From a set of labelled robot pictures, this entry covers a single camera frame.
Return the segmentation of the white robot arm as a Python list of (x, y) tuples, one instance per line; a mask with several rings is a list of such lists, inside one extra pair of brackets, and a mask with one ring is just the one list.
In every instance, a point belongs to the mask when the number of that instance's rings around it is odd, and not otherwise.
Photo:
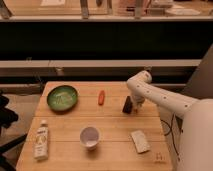
[(150, 84), (143, 70), (126, 84), (135, 108), (148, 99), (183, 119), (177, 171), (213, 171), (213, 99), (197, 99)]

